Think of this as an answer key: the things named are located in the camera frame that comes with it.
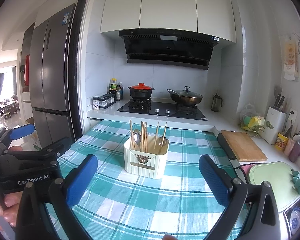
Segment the left human hand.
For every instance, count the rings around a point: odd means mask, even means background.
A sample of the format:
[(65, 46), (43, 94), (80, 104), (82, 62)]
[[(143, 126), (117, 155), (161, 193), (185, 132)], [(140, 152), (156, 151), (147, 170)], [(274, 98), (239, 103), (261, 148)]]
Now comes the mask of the left human hand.
[(19, 205), (23, 192), (14, 192), (4, 197), (4, 204), (0, 204), (0, 217), (4, 218), (10, 226), (16, 226)]

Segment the right human hand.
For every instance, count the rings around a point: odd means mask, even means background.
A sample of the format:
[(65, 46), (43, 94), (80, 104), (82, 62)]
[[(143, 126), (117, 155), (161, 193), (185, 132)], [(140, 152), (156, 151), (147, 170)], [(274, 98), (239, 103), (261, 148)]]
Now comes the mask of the right human hand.
[(162, 240), (178, 240), (178, 239), (172, 235), (164, 235)]

